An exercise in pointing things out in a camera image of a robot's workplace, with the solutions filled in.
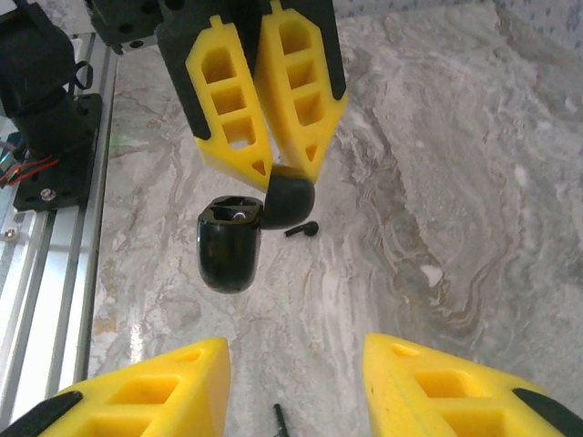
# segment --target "black earbud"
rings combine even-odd
[[[243,196],[215,198],[199,215],[197,252],[204,282],[220,293],[247,289],[257,270],[261,231],[302,223],[312,212],[315,196],[303,172],[274,165],[265,202]],[[318,224],[311,221],[285,235],[299,232],[312,237]]]
[[[309,221],[308,223],[304,223],[303,225],[291,228],[290,230],[286,230],[285,236],[291,237],[292,235],[303,232],[303,235],[307,237],[313,237],[318,233],[318,230],[320,230],[318,223],[316,223],[315,221]]]

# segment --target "black mounting plate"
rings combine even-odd
[[[18,211],[48,211],[82,205],[87,202],[91,188],[93,161],[97,145],[97,132],[101,122],[102,100],[99,94],[80,96],[75,102],[77,112],[93,132],[89,147],[80,147],[59,157],[59,162],[18,186],[14,207]],[[43,200],[41,191],[51,189],[55,198]]]

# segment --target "red wire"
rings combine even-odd
[[[42,164],[42,163],[44,163],[44,162],[47,162],[47,161],[48,161],[50,158],[52,158],[52,157],[53,157],[53,156],[52,156],[52,155],[50,155],[50,156],[48,156],[48,157],[46,157],[46,158],[44,158],[44,159],[41,159],[40,161],[36,161],[36,162],[29,162],[29,163],[27,163],[27,164],[21,164],[21,165],[20,165],[20,166],[18,166],[17,168],[14,168],[14,169],[12,169],[10,172],[8,172],[8,173],[6,173],[5,175],[3,175],[3,176],[0,178],[0,183],[2,183],[2,182],[3,182],[3,181],[6,179],[6,178],[11,178],[11,177],[12,177],[12,176],[13,176],[15,173],[19,173],[20,171],[22,171],[22,169],[23,169],[23,168],[28,168],[28,167],[32,167],[32,166],[37,166],[38,164]],[[57,162],[58,162],[58,159],[56,159],[55,161],[53,161],[49,167],[52,167],[52,166],[54,166],[54,165],[55,165]],[[32,176],[32,175],[34,175],[35,173],[38,173],[40,170],[43,170],[43,169],[45,169],[45,168],[47,168],[47,167],[41,167],[40,169],[37,169],[37,170],[33,171],[32,173],[27,173],[27,175],[29,175],[29,176]],[[10,185],[10,186],[12,186],[12,185],[14,185],[14,184],[15,184],[15,181],[13,181],[13,182],[9,182],[9,183],[8,183],[8,185]]]
[[[23,181],[23,180],[27,180],[27,179],[29,179],[30,177],[32,177],[33,175],[35,175],[36,173],[38,173],[38,172],[40,172],[40,171],[43,171],[43,170],[44,170],[44,169],[46,169],[46,168],[53,167],[53,166],[54,166],[55,164],[57,164],[57,163],[58,163],[58,159],[55,159],[54,161],[52,161],[52,162],[49,162],[48,164],[44,164],[44,166],[41,166],[40,168],[35,168],[35,169],[34,169],[33,171],[31,171],[30,173],[26,173],[25,175],[21,176],[20,178],[17,178],[17,179],[15,179],[15,180],[12,180],[12,181],[10,181],[10,182],[8,183],[8,185],[12,187],[14,184],[17,184],[18,182],[21,182],[21,181]]]

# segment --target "marble surface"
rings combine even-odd
[[[205,168],[159,52],[119,64],[90,375],[230,342],[227,436],[370,435],[364,336],[512,372],[583,414],[581,62],[493,5],[347,18],[351,102],[315,239],[265,232],[241,295],[207,290],[196,220],[256,195]]]
[[[56,25],[69,34],[92,32],[83,0],[36,0]],[[379,15],[440,5],[484,3],[485,0],[333,0],[338,17]],[[583,57],[583,0],[491,0],[529,22],[541,35],[550,37]],[[0,0],[0,11],[10,0]]]
[[[583,57],[583,0],[494,0],[494,3]]]

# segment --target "screw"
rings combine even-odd
[[[283,419],[283,411],[279,403],[273,405],[275,410],[275,419],[277,420],[277,437],[289,437],[288,429],[285,426],[285,419]]]
[[[303,232],[303,235],[306,235],[308,237],[313,237],[314,235],[316,235],[318,233],[319,229],[320,229],[320,227],[318,226],[318,223],[316,223],[315,221],[309,221],[308,223],[304,223],[303,225],[298,226],[296,228],[286,230],[285,236],[291,237],[292,235],[299,234],[300,232]]]
[[[45,188],[40,192],[40,198],[45,202],[50,202],[56,197],[56,192],[51,188]]]
[[[4,233],[4,238],[8,241],[16,238],[16,231],[14,229],[6,230]]]

